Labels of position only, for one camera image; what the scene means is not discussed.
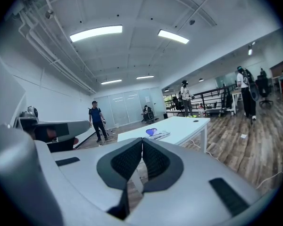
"person in white shirt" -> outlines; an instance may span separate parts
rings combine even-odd
[[[248,85],[248,79],[243,76],[243,68],[238,66],[237,74],[237,85],[241,87],[241,94],[243,99],[243,107],[245,111],[245,116],[249,117],[252,115],[252,120],[256,120],[256,102],[253,100],[250,94],[250,89]]]
[[[180,88],[180,94],[181,94],[182,100],[183,100],[185,117],[188,116],[188,109],[190,111],[191,116],[193,116],[192,104],[191,104],[191,97],[193,97],[193,95],[190,94],[189,88],[187,87],[188,81],[186,81],[186,80],[182,81],[181,85],[182,85],[182,87]]]

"table leg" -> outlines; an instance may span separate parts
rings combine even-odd
[[[236,102],[235,102],[235,95],[232,95],[233,98],[233,109],[234,109],[234,113],[236,114]]]
[[[143,184],[142,181],[140,179],[140,176],[138,175],[137,169],[135,169],[134,173],[131,176],[131,179],[137,189],[137,191],[139,191],[140,193],[142,193],[143,190]]]
[[[200,151],[207,153],[207,142],[208,142],[208,128],[207,125],[204,126],[200,133]]]

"black railing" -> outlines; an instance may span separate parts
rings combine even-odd
[[[194,94],[194,99],[191,101],[192,106],[202,106],[206,109],[214,108],[232,108],[232,92],[236,85],[225,86],[222,88],[212,89]]]

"security camera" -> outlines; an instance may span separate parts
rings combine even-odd
[[[46,11],[46,13],[45,13],[45,17],[47,18],[47,19],[51,19],[51,18],[53,18],[53,11],[51,10],[51,9],[49,9],[49,10],[47,10]]]

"person sitting on chair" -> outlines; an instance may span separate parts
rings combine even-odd
[[[145,107],[144,107],[144,109],[143,109],[141,114],[143,115],[143,119],[144,119],[145,122],[147,122],[148,120],[152,120],[150,118],[150,114],[151,114],[151,116],[153,117],[153,120],[154,120],[154,115],[153,115],[152,108],[147,106],[147,105],[145,105]]]

